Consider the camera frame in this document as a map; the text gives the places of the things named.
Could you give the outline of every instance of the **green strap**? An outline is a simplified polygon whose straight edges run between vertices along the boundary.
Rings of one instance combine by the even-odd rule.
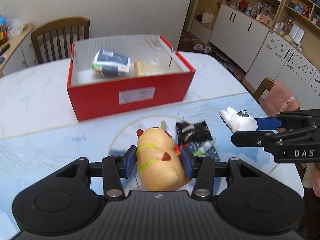
[[[137,148],[136,153],[138,154],[143,148],[147,148],[147,147],[159,149],[159,147],[157,145],[155,145],[154,143],[144,143]]]
[[[157,161],[158,161],[157,159],[148,160],[147,162],[138,166],[137,172],[141,172],[144,169],[149,168],[152,164],[155,164]]]

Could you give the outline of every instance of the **pink towel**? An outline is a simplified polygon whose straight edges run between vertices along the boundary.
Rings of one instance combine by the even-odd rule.
[[[270,117],[283,111],[297,110],[300,104],[290,90],[280,81],[276,80],[265,100],[260,103],[260,107]]]

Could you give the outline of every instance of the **white wall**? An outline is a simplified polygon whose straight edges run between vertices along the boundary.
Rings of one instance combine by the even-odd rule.
[[[0,0],[0,14],[35,27],[62,17],[90,19],[90,37],[162,34],[177,48],[190,0]]]

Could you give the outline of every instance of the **white glove toy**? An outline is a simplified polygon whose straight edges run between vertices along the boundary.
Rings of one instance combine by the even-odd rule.
[[[257,121],[245,110],[237,112],[228,107],[226,111],[220,110],[219,115],[233,133],[255,131],[258,128]]]

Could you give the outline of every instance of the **box label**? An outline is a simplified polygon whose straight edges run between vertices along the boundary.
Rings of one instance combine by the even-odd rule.
[[[119,92],[119,105],[153,98],[156,87],[133,89]]]

